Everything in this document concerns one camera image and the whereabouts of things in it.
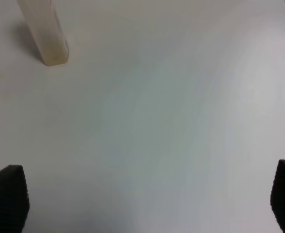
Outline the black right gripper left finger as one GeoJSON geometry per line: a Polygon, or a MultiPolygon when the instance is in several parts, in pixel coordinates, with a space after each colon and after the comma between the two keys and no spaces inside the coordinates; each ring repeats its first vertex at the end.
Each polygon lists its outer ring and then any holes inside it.
{"type": "Polygon", "coordinates": [[[23,166],[8,165],[0,170],[0,233],[22,232],[29,209],[23,166]]]}

